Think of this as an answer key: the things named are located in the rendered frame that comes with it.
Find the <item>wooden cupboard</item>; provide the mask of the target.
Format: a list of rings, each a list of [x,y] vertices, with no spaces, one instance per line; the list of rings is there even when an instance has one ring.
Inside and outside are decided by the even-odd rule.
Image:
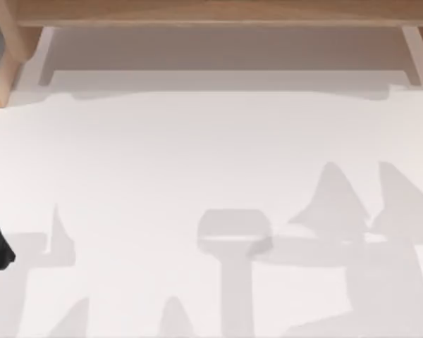
[[[423,89],[423,0],[0,0],[0,108],[45,30],[76,97]]]

